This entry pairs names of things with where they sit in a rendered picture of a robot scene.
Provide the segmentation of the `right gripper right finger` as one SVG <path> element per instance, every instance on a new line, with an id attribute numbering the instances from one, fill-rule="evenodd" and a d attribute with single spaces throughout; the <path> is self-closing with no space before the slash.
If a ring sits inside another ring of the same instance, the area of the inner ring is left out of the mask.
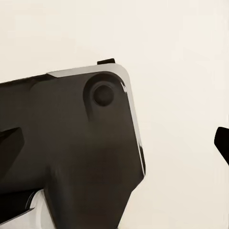
<path id="1" fill-rule="evenodd" d="M 214 145 L 229 164 L 229 128 L 218 127 L 215 134 Z"/>

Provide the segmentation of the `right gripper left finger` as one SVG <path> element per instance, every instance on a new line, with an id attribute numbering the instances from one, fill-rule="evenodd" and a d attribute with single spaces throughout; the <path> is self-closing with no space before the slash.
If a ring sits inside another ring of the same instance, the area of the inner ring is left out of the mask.
<path id="1" fill-rule="evenodd" d="M 21 127 L 0 132 L 0 184 L 25 145 Z"/>

